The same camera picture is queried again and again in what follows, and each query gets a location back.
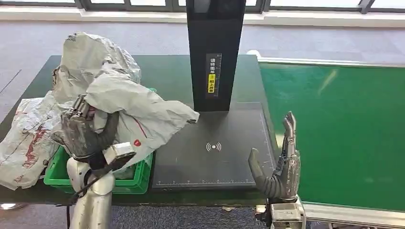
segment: red logo on bag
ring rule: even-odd
[[[141,143],[140,143],[139,139],[134,141],[134,146],[140,146],[140,145],[141,145]]]

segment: robotic hand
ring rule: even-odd
[[[286,129],[283,148],[271,177],[267,177],[256,159],[258,150],[252,148],[250,152],[250,171],[257,188],[267,196],[266,210],[257,216],[276,229],[305,229],[305,212],[297,195],[301,161],[296,150],[296,120],[291,112],[287,113],[283,124]]]
[[[118,112],[108,114],[103,132],[97,134],[90,127],[90,105],[79,95],[74,106],[62,112],[62,129],[52,139],[65,146],[71,154],[67,173],[78,198],[68,228],[107,229],[111,209],[111,193],[115,178],[112,171],[122,168],[134,155],[130,143],[112,145],[117,132]]]

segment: yellow label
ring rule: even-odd
[[[215,90],[215,74],[208,74],[208,93],[214,93]]]

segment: gray carpet floor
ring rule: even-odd
[[[61,55],[68,34],[106,36],[131,54],[188,54],[187,26],[165,23],[0,22],[0,120],[50,55]],[[265,57],[385,62],[405,65],[405,30],[244,26],[240,53]],[[111,228],[263,228],[251,208],[113,207]],[[0,211],[2,229],[65,228],[65,209],[31,205]]]

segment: green conveyor belt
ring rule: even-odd
[[[297,119],[303,201],[405,211],[404,68],[260,68],[276,135]]]

